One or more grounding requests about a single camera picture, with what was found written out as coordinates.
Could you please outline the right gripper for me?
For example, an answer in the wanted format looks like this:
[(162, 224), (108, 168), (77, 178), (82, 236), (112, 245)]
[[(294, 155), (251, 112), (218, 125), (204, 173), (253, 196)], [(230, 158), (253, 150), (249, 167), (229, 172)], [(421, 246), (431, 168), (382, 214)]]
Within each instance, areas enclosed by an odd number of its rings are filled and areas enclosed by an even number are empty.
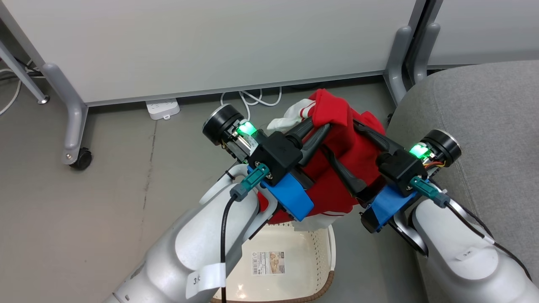
[[(369, 139), (383, 153), (394, 154), (397, 150), (403, 149), (401, 145), (360, 121), (354, 121), (353, 125), (356, 133)], [(357, 178), (348, 170), (327, 146), (323, 147), (323, 154), (349, 194), (354, 198), (360, 198), (366, 189), (364, 180)], [(460, 158), (462, 150), (457, 140), (449, 133), (433, 129), (420, 142), (412, 146), (411, 154), (416, 156), (426, 169), (430, 169), (432, 167), (450, 167)]]

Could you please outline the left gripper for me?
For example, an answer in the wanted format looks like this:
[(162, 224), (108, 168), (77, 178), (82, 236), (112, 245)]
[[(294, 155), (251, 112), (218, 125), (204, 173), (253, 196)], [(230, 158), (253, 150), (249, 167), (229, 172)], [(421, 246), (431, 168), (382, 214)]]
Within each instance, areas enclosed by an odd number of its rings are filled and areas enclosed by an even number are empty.
[[(306, 118), (288, 131), (288, 140), (302, 144), (304, 137), (314, 129), (312, 118)], [(316, 129), (302, 147), (300, 165), (308, 165), (316, 150), (331, 130), (327, 123)], [(223, 104), (204, 122), (203, 134), (216, 146), (221, 146), (237, 162), (246, 162), (267, 134), (257, 129), (233, 105)]]

